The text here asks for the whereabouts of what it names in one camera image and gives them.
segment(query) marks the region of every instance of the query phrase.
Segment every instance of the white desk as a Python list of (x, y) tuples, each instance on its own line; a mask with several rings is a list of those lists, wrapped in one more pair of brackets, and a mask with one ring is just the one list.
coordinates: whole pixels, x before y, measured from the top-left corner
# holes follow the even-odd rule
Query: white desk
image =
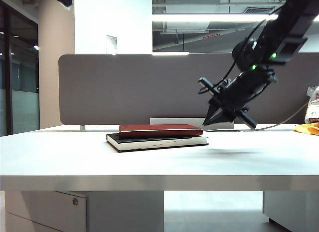
[(319, 190), (316, 136), (208, 132), (208, 146), (117, 153), (106, 133), (61, 126), (2, 137), (0, 190)]

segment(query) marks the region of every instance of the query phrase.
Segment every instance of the stack of books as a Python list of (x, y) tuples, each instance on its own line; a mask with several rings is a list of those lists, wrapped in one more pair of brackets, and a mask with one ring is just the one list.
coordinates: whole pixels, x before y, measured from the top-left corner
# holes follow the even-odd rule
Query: stack of books
[(203, 129), (188, 124), (120, 125), (106, 140), (118, 152), (208, 145)]

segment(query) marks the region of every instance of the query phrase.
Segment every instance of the white pillar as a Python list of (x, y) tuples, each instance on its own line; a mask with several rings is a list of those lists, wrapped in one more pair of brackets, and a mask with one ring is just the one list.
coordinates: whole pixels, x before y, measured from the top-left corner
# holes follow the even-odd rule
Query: white pillar
[(152, 0), (74, 0), (75, 52), (106, 54), (107, 35), (118, 54), (151, 54)]

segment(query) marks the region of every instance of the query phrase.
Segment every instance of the gray partition panel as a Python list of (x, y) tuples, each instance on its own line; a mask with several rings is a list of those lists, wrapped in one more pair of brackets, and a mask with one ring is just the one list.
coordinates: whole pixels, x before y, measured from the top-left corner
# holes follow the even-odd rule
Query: gray partition panel
[[(279, 82), (250, 105), (258, 123), (277, 123), (319, 84), (319, 53), (299, 53), (276, 67)], [(145, 124), (158, 117), (205, 117), (209, 93), (199, 95), (198, 79), (218, 81), (230, 54), (64, 55), (59, 59), (60, 119), (66, 125)], [(230, 78), (239, 74), (234, 69)], [(291, 122), (302, 123), (305, 110)]]

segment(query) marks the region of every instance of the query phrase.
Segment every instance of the plastic bag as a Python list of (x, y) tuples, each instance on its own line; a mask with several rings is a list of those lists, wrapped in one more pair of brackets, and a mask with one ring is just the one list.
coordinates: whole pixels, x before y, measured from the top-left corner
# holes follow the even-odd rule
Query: plastic bag
[(319, 122), (319, 86), (309, 87), (307, 96), (310, 97), (308, 108), (305, 116), (305, 123)]

